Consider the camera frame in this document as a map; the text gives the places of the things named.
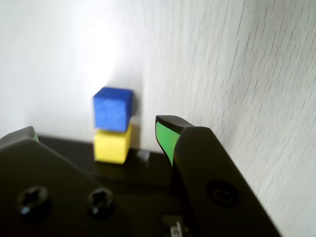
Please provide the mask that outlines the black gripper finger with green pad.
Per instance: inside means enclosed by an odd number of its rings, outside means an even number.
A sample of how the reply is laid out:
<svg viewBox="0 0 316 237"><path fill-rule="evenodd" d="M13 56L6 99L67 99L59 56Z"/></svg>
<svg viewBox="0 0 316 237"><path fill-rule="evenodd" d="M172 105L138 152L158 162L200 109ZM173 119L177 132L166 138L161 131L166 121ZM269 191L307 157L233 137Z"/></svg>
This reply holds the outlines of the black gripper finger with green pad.
<svg viewBox="0 0 316 237"><path fill-rule="evenodd" d="M277 237L279 232L215 134L178 116L156 116L156 139L174 186L202 237Z"/></svg>
<svg viewBox="0 0 316 237"><path fill-rule="evenodd" d="M0 150L0 234L3 237L117 237L110 219L88 212L94 179L31 139Z"/></svg>

